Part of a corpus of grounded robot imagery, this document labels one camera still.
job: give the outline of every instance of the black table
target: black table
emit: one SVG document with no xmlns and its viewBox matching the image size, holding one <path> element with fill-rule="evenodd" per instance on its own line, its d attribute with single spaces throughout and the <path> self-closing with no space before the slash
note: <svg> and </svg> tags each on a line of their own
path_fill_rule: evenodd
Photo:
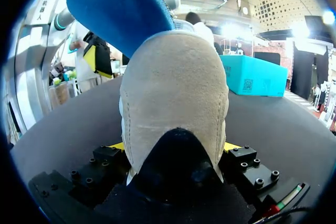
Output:
<svg viewBox="0 0 336 224">
<path fill-rule="evenodd" d="M 70 178 L 69 172 L 87 163 L 97 146 L 120 141 L 121 80 L 116 78 L 71 99 L 18 141 L 12 155 L 24 182 L 53 169 Z M 316 202 L 333 171 L 334 135 L 288 99 L 230 92 L 226 135 L 230 143 L 256 149 L 261 162 L 279 170 L 281 178 L 308 182 L 311 189 L 302 206 Z"/>
</svg>

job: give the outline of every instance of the qr code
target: qr code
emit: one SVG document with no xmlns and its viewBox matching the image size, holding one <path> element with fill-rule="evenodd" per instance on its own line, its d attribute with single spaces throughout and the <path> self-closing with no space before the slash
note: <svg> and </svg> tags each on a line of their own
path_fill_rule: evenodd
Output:
<svg viewBox="0 0 336 224">
<path fill-rule="evenodd" d="M 244 87 L 243 90 L 245 91 L 252 91 L 253 80 L 245 79 L 244 80 Z"/>
</svg>

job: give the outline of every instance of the cyan box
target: cyan box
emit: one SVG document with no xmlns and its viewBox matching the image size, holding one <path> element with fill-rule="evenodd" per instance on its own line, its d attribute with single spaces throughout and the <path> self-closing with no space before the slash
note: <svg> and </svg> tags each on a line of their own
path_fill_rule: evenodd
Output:
<svg viewBox="0 0 336 224">
<path fill-rule="evenodd" d="M 242 95 L 283 97 L 287 68 L 245 55 L 221 55 L 230 90 Z"/>
</svg>

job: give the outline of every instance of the floor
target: floor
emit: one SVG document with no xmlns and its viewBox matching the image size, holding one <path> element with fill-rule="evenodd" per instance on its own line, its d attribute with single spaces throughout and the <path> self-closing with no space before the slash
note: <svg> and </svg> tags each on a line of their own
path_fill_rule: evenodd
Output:
<svg viewBox="0 0 336 224">
<path fill-rule="evenodd" d="M 290 101 L 298 104 L 301 107 L 304 107 L 306 110 L 311 112 L 313 115 L 315 115 L 317 118 L 320 117 L 320 112 L 317 112 L 315 110 L 315 107 L 313 104 L 311 104 L 309 101 L 305 100 L 304 98 L 290 92 L 290 91 L 285 91 L 284 95 L 285 98 L 289 99 Z"/>
</svg>

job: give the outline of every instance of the sign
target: sign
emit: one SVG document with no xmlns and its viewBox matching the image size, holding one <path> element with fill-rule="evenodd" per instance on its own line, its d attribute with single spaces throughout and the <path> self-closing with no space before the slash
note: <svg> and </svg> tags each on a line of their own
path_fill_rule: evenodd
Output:
<svg viewBox="0 0 336 224">
<path fill-rule="evenodd" d="M 55 14 L 58 0 L 39 0 L 34 14 L 26 19 L 26 25 L 45 25 L 50 24 Z"/>
</svg>

